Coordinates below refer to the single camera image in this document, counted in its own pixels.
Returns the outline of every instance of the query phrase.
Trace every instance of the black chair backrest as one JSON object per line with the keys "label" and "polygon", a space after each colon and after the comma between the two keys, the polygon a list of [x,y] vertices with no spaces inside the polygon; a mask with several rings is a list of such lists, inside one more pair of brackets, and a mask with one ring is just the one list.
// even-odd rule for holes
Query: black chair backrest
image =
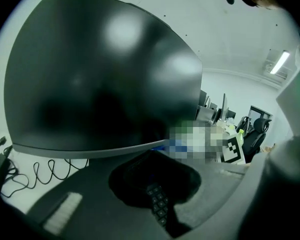
{"label": "black chair backrest", "polygon": [[266,131],[269,129],[271,119],[258,118],[254,121],[254,130],[249,132],[245,137],[242,145],[245,162],[250,163],[256,151],[266,138]]}
{"label": "black chair backrest", "polygon": [[238,126],[236,127],[236,132],[238,133],[239,130],[244,130],[243,136],[245,137],[248,133],[249,125],[250,125],[250,117],[244,116],[241,118],[241,121],[239,122]]}

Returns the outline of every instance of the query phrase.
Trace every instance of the desk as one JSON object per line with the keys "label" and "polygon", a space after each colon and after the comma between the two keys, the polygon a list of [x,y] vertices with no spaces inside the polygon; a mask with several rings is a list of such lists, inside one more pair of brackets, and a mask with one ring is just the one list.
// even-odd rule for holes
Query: desk
{"label": "desk", "polygon": [[236,128],[230,128],[229,126],[225,126],[225,131],[227,132],[227,133],[229,133],[229,135],[235,135],[235,134],[237,134],[237,131],[236,131]]}
{"label": "desk", "polygon": [[[4,148],[11,145],[11,142],[7,141],[7,144],[0,147],[0,153],[3,152]],[[33,169],[33,165],[35,162],[38,162],[40,164],[39,170],[38,170],[38,176],[43,182],[47,182],[50,178],[51,171],[48,167],[48,161],[50,158],[47,157],[41,157],[36,155],[30,155],[25,153],[16,152],[14,149],[11,151],[9,155],[9,159],[13,161],[15,166],[19,169],[19,172],[21,174],[25,174],[29,178],[29,186],[32,187],[35,183],[35,173]],[[55,174],[60,177],[64,178],[69,170],[69,164],[66,163],[63,159],[53,159],[55,161],[54,171]],[[86,164],[86,159],[72,159],[71,163],[76,166],[77,168],[83,168]],[[71,167],[69,176],[76,173],[78,170]],[[16,180],[26,184],[27,179],[20,175],[16,178]],[[49,192],[51,189],[53,189],[55,186],[59,185],[62,182],[62,180],[57,179],[56,177],[52,177],[51,182],[47,185],[41,184],[39,181],[36,183],[36,187],[34,189],[23,189],[21,191],[18,191],[12,195],[11,198],[6,198],[4,196],[1,196],[2,199],[18,208],[21,212],[27,213],[28,210],[36,203],[36,201],[39,200],[45,193]],[[13,182],[12,180],[9,180],[6,184],[2,187],[2,193],[5,195],[10,195],[13,191],[19,189],[21,186],[20,184]]]}
{"label": "desk", "polygon": [[[128,240],[137,236],[138,239],[169,239],[150,209],[124,204],[109,188],[111,172],[134,156],[129,154],[97,159],[45,194],[28,215],[34,221],[40,221],[42,213],[48,211],[62,196],[75,192],[83,196],[82,203],[62,231],[61,238],[93,240],[96,236],[105,239],[123,236],[122,239]],[[202,179],[198,191],[191,199],[174,206],[178,220],[193,229],[224,205],[249,169],[229,163],[201,165],[200,159],[184,159],[181,162],[194,168]]]}

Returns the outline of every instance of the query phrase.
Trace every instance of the computer monitor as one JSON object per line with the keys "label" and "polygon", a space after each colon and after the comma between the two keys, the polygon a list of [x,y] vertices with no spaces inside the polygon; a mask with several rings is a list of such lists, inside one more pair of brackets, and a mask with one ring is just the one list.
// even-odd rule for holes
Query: computer monitor
{"label": "computer monitor", "polygon": [[228,109],[229,109],[229,107],[228,107],[228,101],[227,101],[226,94],[224,93],[223,94],[222,109],[221,109],[222,111],[221,111],[221,117],[220,117],[220,119],[222,121],[226,120],[226,115],[228,113]]}
{"label": "computer monitor", "polygon": [[12,47],[4,108],[13,148],[100,158],[162,145],[194,120],[202,63],[169,26],[118,0],[42,0]]}
{"label": "computer monitor", "polygon": [[205,107],[205,108],[209,108],[209,107],[210,107],[210,103],[211,103],[211,99],[210,99],[209,96],[208,96],[207,101],[205,102],[204,107]]}
{"label": "computer monitor", "polygon": [[209,122],[210,120],[213,120],[215,112],[215,110],[212,110],[210,108],[198,106],[198,112],[195,120]]}
{"label": "computer monitor", "polygon": [[208,101],[208,99],[209,99],[209,96],[208,95],[205,96],[204,107],[207,107],[207,101]]}
{"label": "computer monitor", "polygon": [[217,110],[218,106],[217,104],[214,104],[214,103],[210,103],[210,106],[208,107],[209,109],[212,109],[212,110]]}
{"label": "computer monitor", "polygon": [[207,93],[201,90],[200,98],[199,98],[199,106],[204,106],[206,104],[206,97],[207,97]]}
{"label": "computer monitor", "polygon": [[221,118],[221,114],[222,109],[219,108],[218,111],[216,111],[216,113],[214,114],[214,117],[212,118],[214,124]]}
{"label": "computer monitor", "polygon": [[226,118],[233,118],[235,119],[236,117],[236,113],[231,111],[231,110],[228,110],[228,113],[226,114]]}

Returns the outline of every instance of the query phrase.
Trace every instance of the ceiling light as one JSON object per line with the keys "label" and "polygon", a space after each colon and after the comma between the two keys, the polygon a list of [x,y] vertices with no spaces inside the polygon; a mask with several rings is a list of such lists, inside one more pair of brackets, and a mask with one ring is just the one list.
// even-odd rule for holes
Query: ceiling light
{"label": "ceiling light", "polygon": [[270,74],[275,74],[278,72],[278,70],[282,67],[282,65],[286,62],[286,60],[288,59],[290,53],[287,52],[286,50],[283,51],[280,59],[278,60],[278,62],[275,64],[274,68],[271,70]]}

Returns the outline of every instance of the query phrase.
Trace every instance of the gray fabric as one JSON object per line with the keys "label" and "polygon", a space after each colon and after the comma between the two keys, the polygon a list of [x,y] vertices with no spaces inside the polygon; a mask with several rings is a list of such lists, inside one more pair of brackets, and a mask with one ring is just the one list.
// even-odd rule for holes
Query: gray fabric
{"label": "gray fabric", "polygon": [[[246,169],[241,183],[222,207],[207,221],[178,240],[237,240],[245,215],[256,197],[266,157],[267,153],[256,155]],[[255,225],[256,231],[262,228],[262,223]],[[254,238],[254,233],[250,232],[250,238]]]}
{"label": "gray fabric", "polygon": [[209,163],[199,165],[197,161],[184,162],[197,170],[201,176],[201,186],[186,203],[174,206],[181,223],[195,228],[218,211],[240,184],[248,167],[230,163]]}

